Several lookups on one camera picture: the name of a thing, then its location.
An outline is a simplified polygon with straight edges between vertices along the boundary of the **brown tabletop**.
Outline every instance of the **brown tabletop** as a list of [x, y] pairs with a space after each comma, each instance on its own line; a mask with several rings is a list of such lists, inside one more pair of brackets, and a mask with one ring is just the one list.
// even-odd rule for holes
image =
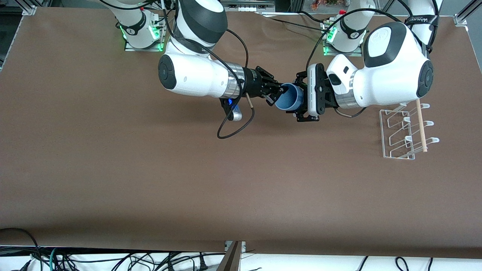
[[[305, 69], [319, 37], [254, 13], [228, 21], [249, 67], [279, 81]], [[51, 246], [206, 251], [246, 240], [258, 253], [482, 257], [482, 76], [452, 18], [422, 100], [441, 142], [415, 161], [382, 157], [378, 107], [297, 123], [257, 99], [253, 123], [219, 140], [219, 101], [163, 89], [162, 53], [124, 52], [115, 22], [71, 8], [24, 18], [0, 73], [0, 227]], [[244, 63], [229, 33], [215, 52]], [[320, 47], [312, 63], [331, 59]]]

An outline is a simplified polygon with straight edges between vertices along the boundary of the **velcro strap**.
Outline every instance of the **velcro strap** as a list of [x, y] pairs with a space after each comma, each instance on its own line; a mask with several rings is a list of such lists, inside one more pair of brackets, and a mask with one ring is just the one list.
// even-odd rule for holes
[[439, 17], [437, 15], [413, 15], [405, 20], [406, 25], [432, 25], [439, 26]]

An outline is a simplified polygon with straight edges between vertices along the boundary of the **wooden stick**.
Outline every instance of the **wooden stick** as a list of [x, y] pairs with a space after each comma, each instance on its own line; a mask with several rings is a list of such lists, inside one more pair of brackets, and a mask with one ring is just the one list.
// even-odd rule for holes
[[420, 126], [420, 137], [422, 138], [422, 148], [423, 148], [423, 152], [428, 152], [427, 140], [425, 139], [425, 128], [423, 125], [422, 107], [420, 106], [420, 99], [417, 99], [416, 102], [417, 102], [418, 125]]

